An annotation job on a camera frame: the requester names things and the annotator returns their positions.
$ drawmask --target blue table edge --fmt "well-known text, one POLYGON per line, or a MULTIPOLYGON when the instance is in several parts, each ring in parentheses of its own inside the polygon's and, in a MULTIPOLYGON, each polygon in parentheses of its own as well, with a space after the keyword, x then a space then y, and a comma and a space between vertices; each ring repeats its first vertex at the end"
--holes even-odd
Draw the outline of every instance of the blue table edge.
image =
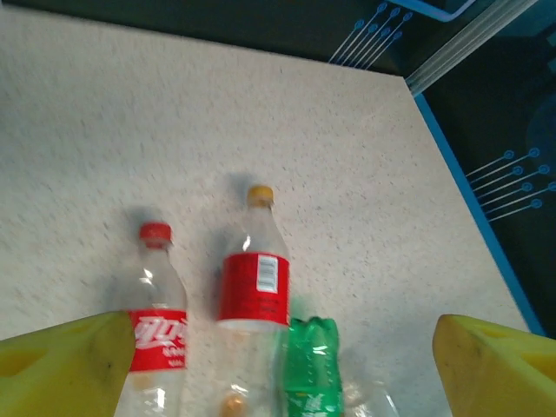
POLYGON ((436 121, 436 117, 434 116, 433 111, 427 103, 427 99, 422 94, 419 94, 414 99, 417 103, 417 107, 421 112, 421 115, 423 116, 423 119, 425 120, 425 123, 428 126, 428 129, 430 130, 434 140, 436 141, 436 145, 438 146, 440 153, 444 157, 444 161, 446 162, 448 168, 450 169, 450 172, 452 173, 452 177, 455 180, 455 183, 460 189, 463 199, 469 207, 471 215, 477 223, 479 231, 482 234, 492 257, 494 258, 494 262, 496 263, 508 289, 510 290, 510 294, 512 295, 518 309, 521 312, 521 315, 523 316, 523 320, 529 327, 531 333, 545 336, 545 331, 540 325, 539 319, 534 313, 531 304, 529 303, 529 300, 527 299, 523 288, 518 281, 517 276, 513 272, 512 266, 506 258, 506 254, 500 246, 500 243, 498 242, 493 229, 490 227, 485 214, 480 208, 479 202, 475 198, 475 195, 471 190, 471 186, 469 185, 469 182, 467 181, 466 176, 460 167, 460 164, 455 158, 455 155, 453 154, 453 151, 448 144, 444 132, 442 132, 440 125, 436 121))

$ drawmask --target green bottle label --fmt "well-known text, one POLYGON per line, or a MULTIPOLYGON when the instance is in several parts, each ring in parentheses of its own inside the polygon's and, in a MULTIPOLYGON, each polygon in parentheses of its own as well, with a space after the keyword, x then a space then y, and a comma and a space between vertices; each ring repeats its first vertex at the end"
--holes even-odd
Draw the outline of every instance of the green bottle label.
POLYGON ((286 392, 288 417, 340 417, 342 394, 337 389, 316 388, 311 394, 286 392))

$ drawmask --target bottle label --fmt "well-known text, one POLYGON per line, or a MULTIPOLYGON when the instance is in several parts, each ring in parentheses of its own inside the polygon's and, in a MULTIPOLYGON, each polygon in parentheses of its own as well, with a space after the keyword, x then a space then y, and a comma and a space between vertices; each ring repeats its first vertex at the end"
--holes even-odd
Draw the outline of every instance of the bottle label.
POLYGON ((224 260, 218 320, 289 323, 289 261, 266 253, 231 255, 224 260))
POLYGON ((183 369, 186 366, 187 314, 182 310, 131 310, 136 353, 130 372, 183 369))
POLYGON ((343 413, 341 390, 316 388, 313 393, 286 392, 288 415, 302 417, 340 417, 343 413))

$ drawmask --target soda bottle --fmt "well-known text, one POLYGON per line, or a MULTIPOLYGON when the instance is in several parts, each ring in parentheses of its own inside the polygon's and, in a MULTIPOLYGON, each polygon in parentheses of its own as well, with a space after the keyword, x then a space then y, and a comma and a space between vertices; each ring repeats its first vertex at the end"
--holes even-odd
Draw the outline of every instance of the soda bottle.
POLYGON ((340 417, 343 399, 332 319, 293 319, 288 332, 282 389, 286 417, 340 417))
POLYGON ((218 412, 271 415, 276 341, 288 328, 289 255, 272 216, 273 190, 255 185, 222 268, 218 326, 222 340, 218 412))
POLYGON ((136 353, 116 417, 178 417, 186 367, 187 296, 169 262, 172 230, 145 222, 139 232, 140 263, 121 282, 118 308, 129 311, 136 353))

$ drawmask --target speckled countertop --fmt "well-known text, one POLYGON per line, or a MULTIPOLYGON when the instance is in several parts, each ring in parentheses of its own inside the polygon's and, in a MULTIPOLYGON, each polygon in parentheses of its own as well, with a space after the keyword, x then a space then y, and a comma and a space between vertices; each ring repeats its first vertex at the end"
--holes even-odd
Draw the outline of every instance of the speckled countertop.
POLYGON ((222 231, 252 179, 275 187, 292 296, 402 416, 448 414, 440 314, 525 328, 401 78, 0 9, 0 145, 0 338, 104 311, 159 208, 190 298, 183 415, 211 400, 222 231))

